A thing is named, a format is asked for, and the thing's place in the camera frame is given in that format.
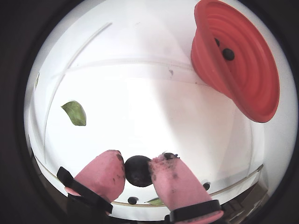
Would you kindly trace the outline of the pink-tipped black gripper finger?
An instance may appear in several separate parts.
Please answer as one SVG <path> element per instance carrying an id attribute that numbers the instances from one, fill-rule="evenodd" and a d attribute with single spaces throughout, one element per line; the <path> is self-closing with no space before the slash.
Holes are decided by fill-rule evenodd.
<path id="1" fill-rule="evenodd" d="M 170 210 L 167 224 L 224 224 L 224 211 L 187 167 L 172 153 L 163 153 L 148 162 L 155 191 Z"/>
<path id="2" fill-rule="evenodd" d="M 57 178 L 67 192 L 70 224 L 108 224 L 112 201 L 125 186 L 125 167 L 118 150 L 107 150 L 88 163 L 75 177 L 60 167 Z"/>

